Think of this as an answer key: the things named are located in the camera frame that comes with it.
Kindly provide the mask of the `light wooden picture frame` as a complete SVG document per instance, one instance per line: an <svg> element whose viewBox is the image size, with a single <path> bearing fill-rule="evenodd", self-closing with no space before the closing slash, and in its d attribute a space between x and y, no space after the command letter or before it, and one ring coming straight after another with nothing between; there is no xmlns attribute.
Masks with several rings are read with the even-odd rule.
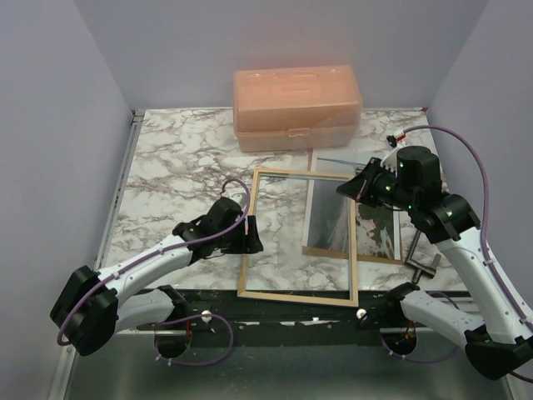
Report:
<svg viewBox="0 0 533 400"><path fill-rule="evenodd" d="M249 216L254 216L257 210L257 199L260 187L260 177L274 177L274 178L292 178L300 180L324 180L332 182L348 182L351 175L345 173L332 172L313 172L313 171L297 171L297 170L283 170L275 168L256 168L253 173L252 189L249 207ZM352 200L348 201L349 206L349 298L333 298L333 297L317 297L315 295L303 296L294 294L284 294L281 292L254 292L247 291L247 273L249 267L249 258L245 254L242 256L241 271L237 285L237 296L239 298L276 301L284 303L304 303L321 306L333 307L348 307L357 308L359 306L358 298L358 266L357 266L357 250L356 250L356 205Z"/></svg>

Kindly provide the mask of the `clear plastic sheet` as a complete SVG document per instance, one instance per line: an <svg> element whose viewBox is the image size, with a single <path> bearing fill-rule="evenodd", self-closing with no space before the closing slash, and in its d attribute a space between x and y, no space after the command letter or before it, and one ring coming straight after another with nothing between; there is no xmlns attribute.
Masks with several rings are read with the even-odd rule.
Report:
<svg viewBox="0 0 533 400"><path fill-rule="evenodd" d="M361 117L333 123L312 150L310 170L314 173L346 174L352 178L366 162L355 136ZM350 203L336 192L341 183L316 179L308 183L302 253L311 256L346 258L350 252Z"/></svg>

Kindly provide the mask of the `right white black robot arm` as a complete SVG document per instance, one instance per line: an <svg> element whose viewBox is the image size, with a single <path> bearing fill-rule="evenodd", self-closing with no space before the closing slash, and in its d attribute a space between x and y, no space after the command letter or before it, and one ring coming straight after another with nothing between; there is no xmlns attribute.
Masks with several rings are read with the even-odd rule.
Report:
<svg viewBox="0 0 533 400"><path fill-rule="evenodd" d="M337 192L372 208L406 212L453 266L479 309L471 316L409 282L390 290L381 310L369 312L365 322L425 325L464 350L474 369L490 380L532 359L532 330L527 326L532 311L526 305L516 311L506 297L497 282L505 274L482 248L480 219L462 196L443 190L439 158L430 149L400 148L395 167L374 157Z"/></svg>

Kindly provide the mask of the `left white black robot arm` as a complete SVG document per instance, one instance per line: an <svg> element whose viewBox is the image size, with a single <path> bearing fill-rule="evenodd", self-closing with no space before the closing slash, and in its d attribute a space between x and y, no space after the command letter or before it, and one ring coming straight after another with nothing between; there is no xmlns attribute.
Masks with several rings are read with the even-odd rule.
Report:
<svg viewBox="0 0 533 400"><path fill-rule="evenodd" d="M178 328L185 317L182 298L170 288L148 285L215 252L262 252L257 219L247 211L221 197L206 214L178 223L155 246L125 262L98 271L76 269L50 312L59 329L57 344L87 356L125 329L148 323Z"/></svg>

